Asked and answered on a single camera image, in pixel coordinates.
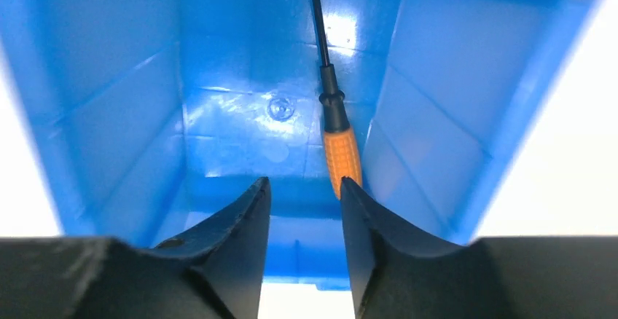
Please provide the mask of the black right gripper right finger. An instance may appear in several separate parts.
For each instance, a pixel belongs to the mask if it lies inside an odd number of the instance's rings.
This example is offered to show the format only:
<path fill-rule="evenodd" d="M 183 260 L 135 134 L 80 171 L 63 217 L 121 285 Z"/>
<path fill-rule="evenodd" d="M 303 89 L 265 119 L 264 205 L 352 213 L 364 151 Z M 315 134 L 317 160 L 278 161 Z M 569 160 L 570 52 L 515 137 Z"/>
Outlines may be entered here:
<path fill-rule="evenodd" d="M 443 240 L 341 183 L 357 318 L 615 318 L 617 239 Z"/>

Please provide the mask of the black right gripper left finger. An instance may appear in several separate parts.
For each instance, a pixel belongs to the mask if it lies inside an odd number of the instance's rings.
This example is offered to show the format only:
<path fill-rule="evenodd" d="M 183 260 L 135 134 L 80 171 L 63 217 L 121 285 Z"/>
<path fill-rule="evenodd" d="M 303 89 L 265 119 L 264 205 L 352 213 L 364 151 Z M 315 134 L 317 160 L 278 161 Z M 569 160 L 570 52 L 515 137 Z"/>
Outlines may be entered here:
<path fill-rule="evenodd" d="M 115 237 L 1 240 L 3 318 L 256 318 L 271 188 L 258 178 L 154 248 Z"/>

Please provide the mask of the orange handled black screwdriver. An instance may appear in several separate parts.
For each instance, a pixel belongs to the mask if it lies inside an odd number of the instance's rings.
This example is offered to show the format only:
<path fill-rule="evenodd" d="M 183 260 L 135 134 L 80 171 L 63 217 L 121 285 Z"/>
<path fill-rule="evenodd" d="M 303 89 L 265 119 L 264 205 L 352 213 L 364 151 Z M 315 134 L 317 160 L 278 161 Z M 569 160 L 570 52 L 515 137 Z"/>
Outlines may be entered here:
<path fill-rule="evenodd" d="M 330 181 L 335 197 L 341 198 L 345 177 L 362 185 L 361 160 L 356 136 L 345 110 L 345 94 L 339 88 L 335 66 L 329 58 L 321 0 L 311 0 L 320 57 L 322 92 L 319 102 L 323 109 L 324 131 L 322 140 Z"/>

